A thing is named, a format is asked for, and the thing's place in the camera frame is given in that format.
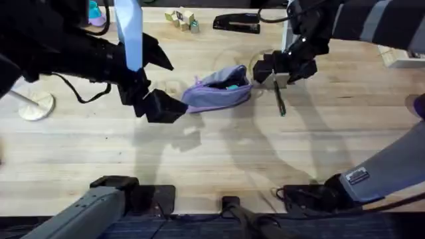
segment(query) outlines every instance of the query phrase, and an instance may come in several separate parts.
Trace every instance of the pen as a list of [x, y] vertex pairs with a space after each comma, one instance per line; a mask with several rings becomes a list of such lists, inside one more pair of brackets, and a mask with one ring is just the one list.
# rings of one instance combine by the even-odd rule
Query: pen
[[285, 107], [285, 103], [282, 99], [282, 96], [280, 95], [279, 84], [276, 81], [276, 75], [274, 74], [274, 70], [272, 70], [272, 74], [273, 74], [274, 93], [276, 95], [276, 101], [278, 102], [280, 115], [285, 116], [286, 115], [286, 107]]

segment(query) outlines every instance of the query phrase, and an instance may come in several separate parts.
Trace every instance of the purple zipper pouch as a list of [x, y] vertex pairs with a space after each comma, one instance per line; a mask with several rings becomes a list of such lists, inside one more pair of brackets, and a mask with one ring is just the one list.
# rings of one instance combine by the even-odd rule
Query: purple zipper pouch
[[236, 106], [250, 98], [252, 85], [244, 65], [229, 66], [202, 80], [196, 80], [181, 97], [189, 107], [187, 113], [219, 110]]

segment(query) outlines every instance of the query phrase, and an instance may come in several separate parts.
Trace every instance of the black stapler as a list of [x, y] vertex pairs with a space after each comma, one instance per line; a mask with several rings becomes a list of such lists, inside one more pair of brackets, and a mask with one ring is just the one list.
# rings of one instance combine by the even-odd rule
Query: black stapler
[[215, 17], [212, 27], [218, 30], [260, 34], [259, 22], [256, 13], [234, 13]]

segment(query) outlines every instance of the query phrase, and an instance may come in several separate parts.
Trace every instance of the wooden tabletop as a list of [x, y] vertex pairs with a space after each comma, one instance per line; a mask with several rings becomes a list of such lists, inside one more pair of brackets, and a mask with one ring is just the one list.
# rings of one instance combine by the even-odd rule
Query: wooden tabletop
[[[225, 66], [252, 67], [262, 53], [279, 49], [282, 24], [261, 24], [261, 34], [212, 29], [215, 16], [246, 9], [191, 9], [201, 32], [181, 32], [164, 9], [143, 8], [144, 31], [156, 37], [174, 71], [146, 68], [155, 87], [179, 97], [194, 82]], [[267, 17], [281, 17], [282, 10]], [[106, 39], [117, 42], [116, 26]], [[419, 119], [405, 106], [425, 92], [424, 70], [384, 67], [377, 47], [333, 40], [317, 57], [319, 72], [283, 91], [288, 114], [280, 117], [273, 92], [255, 90], [238, 107], [186, 115], [172, 125], [149, 124], [121, 105], [118, 92], [79, 104], [56, 76], [18, 83], [26, 94], [56, 98], [49, 118], [27, 122], [16, 101], [0, 101], [0, 215], [53, 215], [103, 175], [138, 177], [142, 184], [177, 187], [175, 212], [217, 212], [225, 195], [239, 196], [254, 212], [283, 211], [271, 189], [324, 182], [386, 147]], [[83, 98], [105, 88], [67, 77]], [[385, 202], [425, 190], [401, 191]], [[417, 204], [405, 210], [421, 210]]]

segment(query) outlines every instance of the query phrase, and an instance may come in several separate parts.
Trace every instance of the round base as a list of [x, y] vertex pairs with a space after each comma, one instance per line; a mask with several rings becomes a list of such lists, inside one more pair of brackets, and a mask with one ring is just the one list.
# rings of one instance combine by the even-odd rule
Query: round base
[[19, 107], [19, 115], [28, 121], [37, 121], [47, 117], [54, 109], [54, 98], [46, 92], [32, 93], [28, 98], [39, 106], [22, 103]]

